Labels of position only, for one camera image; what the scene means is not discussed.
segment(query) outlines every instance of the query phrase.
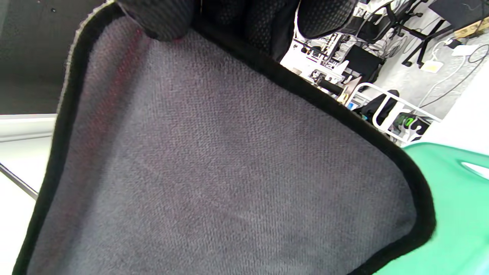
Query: black towel edge trim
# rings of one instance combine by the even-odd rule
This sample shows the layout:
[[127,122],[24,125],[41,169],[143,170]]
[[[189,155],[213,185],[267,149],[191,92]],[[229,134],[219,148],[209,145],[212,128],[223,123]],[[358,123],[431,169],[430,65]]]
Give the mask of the black towel edge trim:
[[[14,266],[12,273],[14,275],[27,273],[37,239],[61,179],[91,50],[105,27],[122,16],[124,13],[116,3],[106,5],[90,18],[76,41],[53,134],[52,144],[56,146],[51,148],[43,185]],[[402,171],[411,189],[417,212],[412,230],[406,236],[376,252],[348,275],[372,275],[390,261],[417,249],[431,238],[436,225],[431,191],[421,171],[405,152],[330,96],[314,88],[257,49],[232,35],[218,31],[203,19],[195,18],[192,27],[254,71],[336,118],[388,156]]]
[[64,92],[58,109],[46,173],[24,242],[14,265],[13,275],[27,274],[41,228],[61,180],[90,53],[105,27],[122,16],[124,13],[116,4],[102,5],[100,10],[96,11],[95,9],[93,16],[82,23],[81,33],[78,38],[75,38],[76,45],[72,54],[68,56],[68,60],[70,60],[69,71],[66,72]]
[[372,275],[392,260],[419,248],[431,238],[436,227],[431,190],[417,165],[401,148],[332,97],[242,40],[219,31],[200,17],[194,18],[192,28],[276,85],[340,121],[390,158],[403,173],[416,208],[417,218],[413,228],[406,236],[376,252],[348,275]]

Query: metal rod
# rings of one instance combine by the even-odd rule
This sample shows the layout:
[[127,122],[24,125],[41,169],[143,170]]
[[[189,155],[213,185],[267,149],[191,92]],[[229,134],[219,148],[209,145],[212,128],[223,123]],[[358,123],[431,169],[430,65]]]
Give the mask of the metal rod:
[[13,181],[20,189],[27,193],[31,198],[37,200],[38,192],[26,184],[23,180],[17,177],[14,173],[7,169],[3,164],[0,163],[0,172]]

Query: cable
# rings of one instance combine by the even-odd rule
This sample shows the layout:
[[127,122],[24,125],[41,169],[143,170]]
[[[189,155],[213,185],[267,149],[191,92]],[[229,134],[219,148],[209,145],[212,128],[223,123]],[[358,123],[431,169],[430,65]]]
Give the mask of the cable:
[[[484,46],[486,46],[486,47],[487,47],[486,53],[485,53],[485,54],[484,54],[482,57],[480,57],[479,59],[474,60],[474,61],[471,61],[470,59],[471,59],[471,57],[474,55],[474,53],[476,53],[476,52],[477,52],[477,51],[478,51],[480,48],[482,48],[482,47],[484,47]],[[475,67],[474,67],[474,68],[473,68],[473,69],[472,69],[472,70],[471,70],[471,71],[468,73],[468,75],[467,75],[466,77],[464,77],[464,78],[463,78],[463,79],[462,79],[462,80],[461,80],[461,81],[460,81],[460,82],[459,82],[457,85],[455,85],[455,86],[454,86],[453,88],[451,88],[449,91],[447,91],[446,93],[442,94],[442,95],[441,95],[440,97],[438,97],[437,99],[435,99],[435,100],[433,100],[433,101],[431,101],[431,102],[429,102],[429,103],[424,104],[424,105],[423,105],[423,106],[421,106],[420,108],[424,108],[424,107],[426,107],[426,106],[430,105],[431,103],[435,103],[435,102],[437,102],[438,100],[442,99],[444,96],[446,96],[447,94],[449,94],[450,92],[452,92],[453,90],[455,90],[455,89],[456,89],[458,86],[460,86],[460,84],[462,84],[462,83],[463,83],[463,82],[464,82],[464,81],[465,81],[465,80],[466,80],[466,79],[467,79],[467,78],[468,78],[468,77],[469,77],[469,76],[470,76],[470,75],[471,75],[471,74],[472,74],[472,73],[473,73],[473,72],[474,72],[474,71],[475,71],[475,70],[476,70],[476,69],[477,69],[477,68],[478,68],[478,67],[479,67],[479,66],[482,64],[482,62],[484,61],[484,59],[485,59],[485,58],[486,58],[488,55],[489,55],[489,44],[484,44],[484,45],[479,46],[479,47],[478,47],[478,48],[477,48],[477,49],[476,49],[476,50],[475,50],[475,51],[474,51],[474,52],[473,52],[471,55],[469,55],[469,56],[468,56],[468,58],[467,58],[467,61],[468,61],[469,63],[477,63],[477,62],[478,62],[477,66],[475,66]]]
[[450,77],[452,77],[454,74],[456,74],[464,65],[465,65],[465,62],[467,61],[467,58],[463,58],[462,59],[462,62],[460,63],[460,65],[457,67],[457,69],[455,71],[453,71],[449,76],[447,76],[446,78],[438,81],[437,83],[435,83],[429,90],[428,92],[424,95],[424,97],[421,99],[421,101],[419,102],[418,104],[418,108],[420,108],[420,105],[423,104],[423,102],[429,97],[429,95],[431,94],[431,92],[435,89],[436,86],[440,85],[442,82],[446,81],[447,79],[449,79]]

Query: desk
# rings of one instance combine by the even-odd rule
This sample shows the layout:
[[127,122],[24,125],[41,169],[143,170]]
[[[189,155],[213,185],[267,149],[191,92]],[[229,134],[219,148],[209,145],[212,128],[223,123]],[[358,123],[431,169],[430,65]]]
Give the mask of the desk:
[[429,8],[458,30],[489,16],[489,6],[482,8],[482,0],[436,0]]
[[[483,8],[482,1],[483,0],[436,0],[431,3],[429,8],[440,15],[440,17],[443,19],[436,24],[428,35],[420,33],[416,30],[404,28],[402,26],[403,30],[409,32],[414,37],[422,41],[402,62],[402,64],[410,67],[412,62],[410,62],[409,59],[411,59],[420,50],[416,63],[421,68],[424,65],[423,57],[426,52],[426,48],[432,39],[440,35],[444,35],[450,31],[466,27],[481,20],[482,18],[487,17],[489,15],[489,6],[486,5]],[[438,30],[445,21],[450,23],[450,26],[442,30]]]

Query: gray microfiber towel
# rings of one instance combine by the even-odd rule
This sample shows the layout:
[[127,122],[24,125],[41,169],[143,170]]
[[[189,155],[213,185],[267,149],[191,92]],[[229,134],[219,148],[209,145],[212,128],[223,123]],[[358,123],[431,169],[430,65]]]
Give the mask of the gray microfiber towel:
[[209,23],[100,8],[72,47],[14,274],[369,275],[431,236],[416,165]]

